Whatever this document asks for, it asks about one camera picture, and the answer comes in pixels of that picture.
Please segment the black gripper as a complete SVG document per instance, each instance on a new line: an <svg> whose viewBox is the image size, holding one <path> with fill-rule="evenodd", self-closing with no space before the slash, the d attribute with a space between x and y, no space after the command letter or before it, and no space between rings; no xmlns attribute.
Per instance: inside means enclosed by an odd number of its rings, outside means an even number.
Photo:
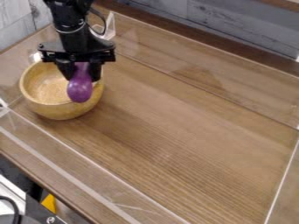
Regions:
<svg viewBox="0 0 299 224"><path fill-rule="evenodd" d="M59 33L60 38L39 44L43 62L56 62L67 81L75 73L75 62L90 62L88 72L92 81L102 77L102 63L116 60L115 43L98 38L88 27L72 33Z"/></svg>

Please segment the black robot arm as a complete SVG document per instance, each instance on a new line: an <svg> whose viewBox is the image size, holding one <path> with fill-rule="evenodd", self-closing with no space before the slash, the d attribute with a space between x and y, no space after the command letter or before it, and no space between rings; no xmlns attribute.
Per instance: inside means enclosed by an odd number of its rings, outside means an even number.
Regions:
<svg viewBox="0 0 299 224"><path fill-rule="evenodd" d="M88 14L98 15L108 26L103 14L92 8L95 0L43 0L51 10L54 28L59 39L39 44L42 61L52 62L64 78L70 81L80 64L87 65L88 77L99 81L102 66L116 61L116 44L104 38L91 28Z"/></svg>

